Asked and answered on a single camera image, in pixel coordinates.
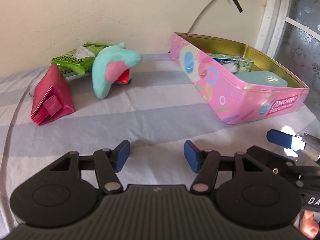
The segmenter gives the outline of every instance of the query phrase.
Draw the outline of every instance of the ribbed black surface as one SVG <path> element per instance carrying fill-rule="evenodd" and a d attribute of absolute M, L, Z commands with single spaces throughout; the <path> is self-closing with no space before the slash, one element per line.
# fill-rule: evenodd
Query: ribbed black surface
<path fill-rule="evenodd" d="M 21 225 L 5 240 L 302 240 L 293 226 L 254 231 L 222 217 L 204 196 L 185 186 L 130 186 L 120 195 L 106 196 L 86 219 L 58 229 Z"/>

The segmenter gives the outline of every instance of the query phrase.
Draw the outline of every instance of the red object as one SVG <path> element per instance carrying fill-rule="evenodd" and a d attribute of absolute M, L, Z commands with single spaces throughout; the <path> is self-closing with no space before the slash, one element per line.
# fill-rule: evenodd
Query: red object
<path fill-rule="evenodd" d="M 129 83 L 130 72 L 129 69 L 126 69 L 121 76 L 115 81 L 117 84 L 126 85 Z"/>
<path fill-rule="evenodd" d="M 42 125 L 74 111 L 70 87 L 58 66 L 52 64 L 33 93 L 31 119 Z"/>

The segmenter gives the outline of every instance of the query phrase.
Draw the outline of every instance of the green package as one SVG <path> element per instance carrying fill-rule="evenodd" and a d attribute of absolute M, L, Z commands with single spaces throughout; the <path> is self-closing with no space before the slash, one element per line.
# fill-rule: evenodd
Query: green package
<path fill-rule="evenodd" d="M 98 53 L 112 45 L 114 44 L 87 42 L 60 57 L 53 58 L 51 63 L 58 65 L 60 73 L 64 77 L 78 74 L 84 75 L 91 70 L 94 59 Z"/>
<path fill-rule="evenodd" d="M 237 70 L 240 72 L 250 72 L 254 64 L 253 60 L 245 57 L 214 53 L 207 53 L 207 55 L 213 58 L 215 61 L 218 61 L 221 65 L 234 62 L 237 66 Z"/>

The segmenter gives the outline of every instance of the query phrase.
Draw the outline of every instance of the teal plush toy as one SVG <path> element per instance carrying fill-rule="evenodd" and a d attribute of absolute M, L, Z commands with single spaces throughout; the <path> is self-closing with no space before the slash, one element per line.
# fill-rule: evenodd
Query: teal plush toy
<path fill-rule="evenodd" d="M 140 64 L 142 55 L 119 45 L 104 48 L 97 55 L 92 66 L 92 84 L 97 98 L 104 99 L 113 83 L 127 84 L 130 81 L 130 68 Z"/>

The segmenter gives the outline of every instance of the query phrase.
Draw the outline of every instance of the open tin box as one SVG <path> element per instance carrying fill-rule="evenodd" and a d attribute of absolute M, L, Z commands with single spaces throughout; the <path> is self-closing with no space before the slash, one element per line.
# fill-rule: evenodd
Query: open tin box
<path fill-rule="evenodd" d="M 203 50 L 249 58 L 254 61 L 252 71 L 271 71 L 286 80 L 288 87 L 244 82 Z M 251 122 L 297 111 L 309 92 L 308 86 L 281 64 L 236 41 L 175 33 L 171 40 L 170 55 L 219 119 L 228 124 Z"/>

